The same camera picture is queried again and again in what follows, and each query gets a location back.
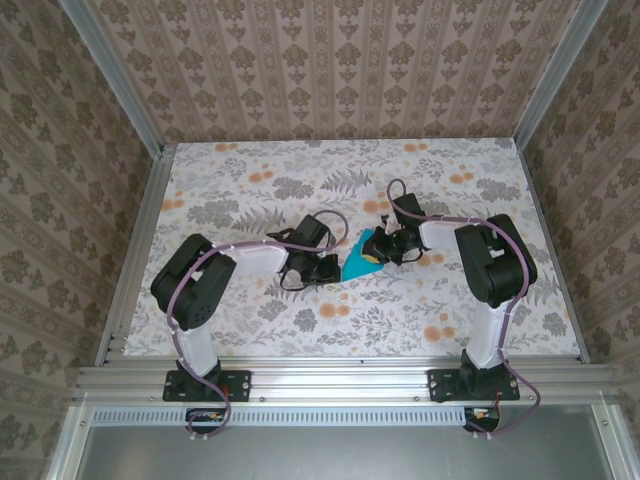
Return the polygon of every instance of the cable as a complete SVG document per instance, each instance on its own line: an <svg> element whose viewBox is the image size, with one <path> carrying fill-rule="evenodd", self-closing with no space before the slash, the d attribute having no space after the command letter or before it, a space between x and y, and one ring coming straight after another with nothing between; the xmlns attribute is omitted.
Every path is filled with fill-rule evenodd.
<svg viewBox="0 0 640 480"><path fill-rule="evenodd" d="M219 247L214 246L211 250L206 252L204 255L198 258L198 260L195 261L195 263L187 271L184 277L182 277L180 282L178 282L178 286L176 287L173 294L171 295L171 299L169 300L169 305L167 306L167 325L171 329L173 344L176 347L176 351L178 352L178 360L182 365L182 367L189 373L189 375L195 378L198 382L202 383L206 387L216 392L216 394L222 399L222 401L225 404L225 416L222 419L222 422L220 423L220 425L218 425L218 428L213 432L211 432L211 434L208 436L214 436L219 434L227 425L227 423L229 423L229 420L231 419L231 402L229 401L229 398L224 394L224 392L220 390L220 388L218 388L217 385L214 385L207 379L203 378L201 375L198 375L195 372L195 370L191 367L191 365L189 364L189 362L187 361L184 355L182 347L180 346L180 342L178 342L177 331L178 331L179 325L178 325L178 322L176 322L175 319L173 318L173 309L176 306L176 302L178 301L178 297L180 296L180 293L182 293L184 286L187 284L187 282L193 276L193 274L198 271L198 269L202 266L203 263L205 263L209 258L214 256L215 254L223 252L225 250L233 250L236 248L247 248L247 247L260 247L260 246L294 248L296 250L303 250L305 252L314 252L314 253L322 253L322 252L328 252L330 250L333 250L334 248L344 243L344 241L347 239L347 236L349 235L349 222L347 221L347 217L345 217L342 213L335 210L321 210L317 212L314 216L318 216L323 213L330 213L332 215L336 215L340 217L340 219L344 223L344 234L342 235L342 238L340 238L340 240L338 240L333 245L329 245L327 247L322 247L322 248L314 248L314 247L305 247L302 245L280 243L275 240L257 240L257 241L254 240L250 242L240 242L234 245L229 244L229 245L222 245ZM187 429L189 430L189 433L191 433L192 436L195 436L197 434L191 428L192 423L193 423L192 421L189 422Z"/></svg>
<svg viewBox="0 0 640 480"><path fill-rule="evenodd" d="M481 434L484 434L487 438L491 438L491 436L501 435L503 433L506 433L512 430L513 428L517 427L522 422L524 422L527 418L533 415L537 410L538 406L540 405L540 402L542 401L542 395L540 395L540 391L531 382L529 382L527 379L525 379L522 375L520 375L518 372L514 370L514 368L509 364L508 360L505 358L504 352L502 350L504 347L505 339L507 337L507 328L509 326L509 318L511 317L511 311L516 306L516 304L527 294L527 290L529 289L529 267L527 265L527 261L525 260L524 255L522 254L522 251L518 247L518 244L507 234L507 232L502 230L497 225L494 225L493 223L488 222L487 220L484 220L482 218L473 218L473 217L471 218L444 217L444 216L427 217L425 215L416 215L414 213L404 210L403 208L398 206L393 201L393 198L391 197L391 187L395 183L399 183L400 185L402 185L403 195L406 195L407 193L407 185L401 179L394 178L389 182L389 185L387 185L387 199L391 203L391 206L393 207L394 210L397 210L398 212L402 213L403 215L406 215L407 217L415 218L417 220L441 221L441 222L452 222L452 223L478 223L480 225L484 225L485 227L489 227L491 230L493 230L498 235L500 235L509 244L509 246L512 248L512 250L518 257L518 260L520 261L520 266L522 267L522 273L523 273L522 288L520 289L518 294L515 296L515 298L511 300L509 305L507 305L507 309L505 310L504 320L502 321L502 329L500 330L500 338L498 340L498 356L500 357L500 361L505 366L505 368L509 371L509 373L511 373L514 377L516 377L518 380L524 383L527 387L529 387L529 389L531 389L531 391L536 395L536 400L533 406L529 410L527 410L527 412L524 415L518 418L518 420L511 423L510 425L507 425L506 427L499 428L498 430L495 430L494 432L491 432L491 433L487 432L486 430L484 430L483 428L481 428L480 426L472 422L467 422L467 424L477 429Z"/></svg>

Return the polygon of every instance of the patterned wall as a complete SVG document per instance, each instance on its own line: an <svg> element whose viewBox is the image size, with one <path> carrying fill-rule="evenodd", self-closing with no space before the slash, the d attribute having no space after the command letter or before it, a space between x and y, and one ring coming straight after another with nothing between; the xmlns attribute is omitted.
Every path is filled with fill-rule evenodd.
<svg viewBox="0 0 640 480"><path fill-rule="evenodd" d="M612 365L637 438L639 107L640 1L610 0L525 151L589 351Z"/></svg>
<svg viewBox="0 0 640 480"><path fill-rule="evenodd" d="M150 166L56 1L0 2L0 478L46 467Z"/></svg>
<svg viewBox="0 0 640 480"><path fill-rule="evenodd" d="M578 0L90 0L167 142L508 137Z"/></svg>

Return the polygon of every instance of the teal cloth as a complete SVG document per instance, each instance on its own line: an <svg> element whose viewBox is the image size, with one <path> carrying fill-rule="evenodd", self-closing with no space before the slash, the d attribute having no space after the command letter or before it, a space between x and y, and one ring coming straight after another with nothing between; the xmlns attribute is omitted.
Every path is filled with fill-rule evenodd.
<svg viewBox="0 0 640 480"><path fill-rule="evenodd" d="M362 258L362 246L364 242L369 240L373 236L373 230L367 228L360 240L351 250L347 261L342 268L342 281L348 282L349 280L353 280L354 278L362 277L369 273L379 272L384 268L384 265L381 263L371 263Z"/></svg>

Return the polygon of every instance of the floral tablecloth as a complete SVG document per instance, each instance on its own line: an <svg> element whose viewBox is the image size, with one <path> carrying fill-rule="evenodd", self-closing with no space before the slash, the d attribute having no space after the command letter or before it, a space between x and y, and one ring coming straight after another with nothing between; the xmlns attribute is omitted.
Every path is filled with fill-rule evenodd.
<svg viewBox="0 0 640 480"><path fill-rule="evenodd" d="M165 192L125 353L175 354L149 286L190 234L218 244L295 227L307 213L349 219L341 262L365 228L390 214L387 183L400 177L427 214L509 214L539 270L512 317L515 355L579 353L565 300L510 139L353 140L181 144ZM337 218L322 218L337 236ZM430 251L349 282L283 291L275 275L229 285L209 321L223 355L459 355L475 299L458 254Z"/></svg>

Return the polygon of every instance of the gray leaf pattern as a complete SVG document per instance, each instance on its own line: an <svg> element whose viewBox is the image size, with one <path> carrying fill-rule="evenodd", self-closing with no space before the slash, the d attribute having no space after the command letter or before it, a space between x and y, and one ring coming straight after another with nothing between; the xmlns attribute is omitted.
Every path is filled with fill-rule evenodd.
<svg viewBox="0 0 640 480"><path fill-rule="evenodd" d="M149 285L188 235L217 244L258 240L332 208L349 219L349 244L336 251L343 263L364 229L392 214L385 190L394 177L428 214L509 214L539 270L513 316L509 352L577 353L513 142L434 139L179 145L126 354L174 353ZM321 220L340 237L339 219ZM20 268L12 258L3 273L20 278ZM221 355L459 355L473 329L476 301L454 252L431 250L416 263L301 292L279 283L277 275L255 275L229 284L209 322ZM68 308L64 292L52 293Z"/></svg>

